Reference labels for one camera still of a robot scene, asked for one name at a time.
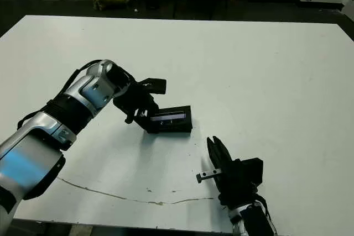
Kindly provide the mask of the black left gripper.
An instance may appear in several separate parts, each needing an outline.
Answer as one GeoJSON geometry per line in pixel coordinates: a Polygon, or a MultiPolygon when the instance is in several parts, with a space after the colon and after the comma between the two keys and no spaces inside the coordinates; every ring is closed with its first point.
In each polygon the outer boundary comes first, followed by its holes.
{"type": "Polygon", "coordinates": [[[136,123],[149,134],[159,133],[159,128],[153,123],[150,117],[136,116],[147,111],[148,114],[155,114],[159,107],[154,98],[142,85],[130,85],[128,90],[113,99],[113,104],[127,115],[125,122],[131,124],[136,117],[136,123]]]}

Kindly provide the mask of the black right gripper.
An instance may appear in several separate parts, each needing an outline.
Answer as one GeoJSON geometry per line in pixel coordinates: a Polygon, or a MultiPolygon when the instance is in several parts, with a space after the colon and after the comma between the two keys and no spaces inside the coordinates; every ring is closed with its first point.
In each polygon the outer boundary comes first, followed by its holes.
{"type": "Polygon", "coordinates": [[[196,175],[198,183],[213,179],[223,206],[234,209],[253,203],[259,186],[259,160],[232,160],[223,142],[216,136],[207,137],[207,149],[213,170],[196,175]]]}

